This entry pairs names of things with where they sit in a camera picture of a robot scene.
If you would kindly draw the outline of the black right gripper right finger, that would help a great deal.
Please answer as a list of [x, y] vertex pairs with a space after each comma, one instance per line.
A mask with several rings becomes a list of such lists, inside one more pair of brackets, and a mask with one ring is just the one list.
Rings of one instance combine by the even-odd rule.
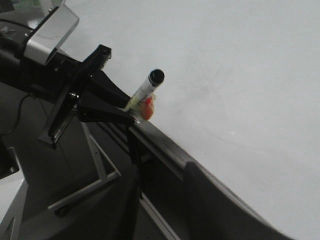
[[189, 236], [192, 240], [289, 240], [236, 205], [194, 162], [183, 171]]

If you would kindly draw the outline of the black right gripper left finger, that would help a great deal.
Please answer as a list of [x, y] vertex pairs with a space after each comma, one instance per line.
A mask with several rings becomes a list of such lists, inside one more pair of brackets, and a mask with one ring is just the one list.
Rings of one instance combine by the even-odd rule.
[[20, 240], [131, 240], [139, 209], [139, 175], [128, 166], [113, 186], [64, 218], [41, 212], [23, 221]]

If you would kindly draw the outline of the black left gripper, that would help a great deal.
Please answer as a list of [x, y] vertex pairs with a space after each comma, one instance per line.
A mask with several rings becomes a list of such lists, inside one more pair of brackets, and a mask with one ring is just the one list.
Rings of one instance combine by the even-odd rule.
[[[112, 50], [100, 44], [84, 61], [71, 63], [67, 81], [37, 137], [41, 143], [57, 147], [75, 115], [76, 105], [77, 117], [84, 123], [134, 124], [130, 114], [117, 108], [123, 109], [131, 98], [101, 70], [111, 55]], [[98, 98], [80, 100], [85, 89]]]

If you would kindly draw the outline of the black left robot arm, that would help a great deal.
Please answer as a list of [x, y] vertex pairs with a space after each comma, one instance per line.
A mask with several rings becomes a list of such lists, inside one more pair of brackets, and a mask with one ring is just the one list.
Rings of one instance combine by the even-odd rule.
[[41, 65], [22, 55], [27, 40], [0, 37], [0, 81], [53, 104], [39, 141], [55, 149], [74, 115], [84, 123], [133, 125], [123, 111], [129, 96], [102, 70], [112, 55], [109, 47], [100, 44], [84, 61], [57, 52]]

